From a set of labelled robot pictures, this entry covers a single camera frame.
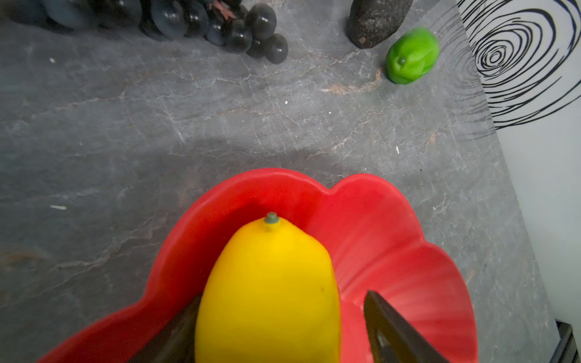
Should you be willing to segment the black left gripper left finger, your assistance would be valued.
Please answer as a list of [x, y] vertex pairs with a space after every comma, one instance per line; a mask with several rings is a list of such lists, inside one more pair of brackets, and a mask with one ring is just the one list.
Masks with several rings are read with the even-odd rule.
[[129, 362], [195, 362], [195, 330], [201, 297], [199, 293]]

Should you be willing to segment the black grape bunch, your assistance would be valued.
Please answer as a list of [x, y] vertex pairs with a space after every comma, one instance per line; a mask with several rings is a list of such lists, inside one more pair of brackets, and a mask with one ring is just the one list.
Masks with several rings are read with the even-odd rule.
[[203, 37], [229, 53], [265, 58], [272, 64], [287, 59], [288, 43], [277, 33], [274, 10], [264, 3], [246, 9], [240, 1], [3, 1], [10, 20], [56, 33], [95, 27], [139, 28], [157, 41]]

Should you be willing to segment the dark wrinkled avocado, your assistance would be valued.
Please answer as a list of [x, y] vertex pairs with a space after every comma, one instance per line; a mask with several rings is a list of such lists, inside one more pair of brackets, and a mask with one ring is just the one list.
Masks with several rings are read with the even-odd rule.
[[413, 0], [354, 0], [346, 34], [358, 48], [374, 48], [401, 27]]

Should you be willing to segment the green lime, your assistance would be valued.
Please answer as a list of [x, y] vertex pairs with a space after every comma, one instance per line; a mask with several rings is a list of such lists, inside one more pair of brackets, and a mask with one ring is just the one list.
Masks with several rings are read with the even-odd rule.
[[396, 84], [413, 83], [433, 69], [439, 55], [439, 42], [430, 30], [424, 27], [410, 30], [388, 51], [387, 76]]

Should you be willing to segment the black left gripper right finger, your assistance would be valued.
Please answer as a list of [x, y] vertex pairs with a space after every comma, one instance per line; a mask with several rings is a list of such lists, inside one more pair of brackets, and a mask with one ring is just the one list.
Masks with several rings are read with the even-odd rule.
[[373, 290], [367, 292], [364, 316], [375, 363], [449, 362], [380, 293]]

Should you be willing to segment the large yellow lemon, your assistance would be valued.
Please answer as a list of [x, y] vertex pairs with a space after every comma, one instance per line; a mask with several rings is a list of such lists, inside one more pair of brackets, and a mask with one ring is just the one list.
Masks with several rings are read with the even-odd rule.
[[325, 247], [269, 213], [216, 260], [195, 328], [197, 362], [338, 362], [340, 295]]

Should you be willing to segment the red flower shaped bowl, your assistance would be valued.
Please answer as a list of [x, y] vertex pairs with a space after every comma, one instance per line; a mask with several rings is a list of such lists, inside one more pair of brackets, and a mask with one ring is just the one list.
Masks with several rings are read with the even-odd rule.
[[256, 169], [200, 197], [171, 230], [139, 302], [85, 328], [44, 362], [127, 362], [199, 294], [228, 240], [243, 225], [278, 213], [328, 250], [341, 298], [344, 362], [370, 362], [363, 314], [380, 293], [451, 362], [478, 360], [474, 309], [452, 258], [425, 240], [404, 195], [370, 174], [327, 188], [299, 172]]

